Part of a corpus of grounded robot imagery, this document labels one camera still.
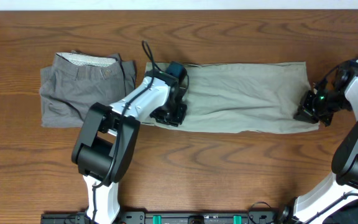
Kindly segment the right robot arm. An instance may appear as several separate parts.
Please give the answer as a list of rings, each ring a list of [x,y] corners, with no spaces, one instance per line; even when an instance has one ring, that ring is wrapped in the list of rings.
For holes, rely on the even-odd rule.
[[[334,113],[348,110],[356,123],[336,149],[328,176],[293,199],[275,223],[358,223],[358,57],[332,69],[332,88],[324,77],[300,100],[294,119],[329,126]]]

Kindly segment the light khaki green pants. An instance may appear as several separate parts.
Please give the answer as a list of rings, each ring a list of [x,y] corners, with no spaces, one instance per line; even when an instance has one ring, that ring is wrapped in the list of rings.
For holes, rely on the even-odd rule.
[[[304,62],[186,64],[188,109],[178,131],[293,134],[318,124],[294,119],[310,90]]]

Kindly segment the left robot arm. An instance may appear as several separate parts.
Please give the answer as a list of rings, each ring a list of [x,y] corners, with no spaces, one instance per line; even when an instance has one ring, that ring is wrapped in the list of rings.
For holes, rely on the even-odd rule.
[[[184,68],[153,69],[125,98],[90,107],[71,155],[88,188],[85,223],[115,221],[119,181],[131,163],[141,123],[153,118],[164,125],[181,125],[187,110],[182,101],[187,89],[181,85],[189,82]]]

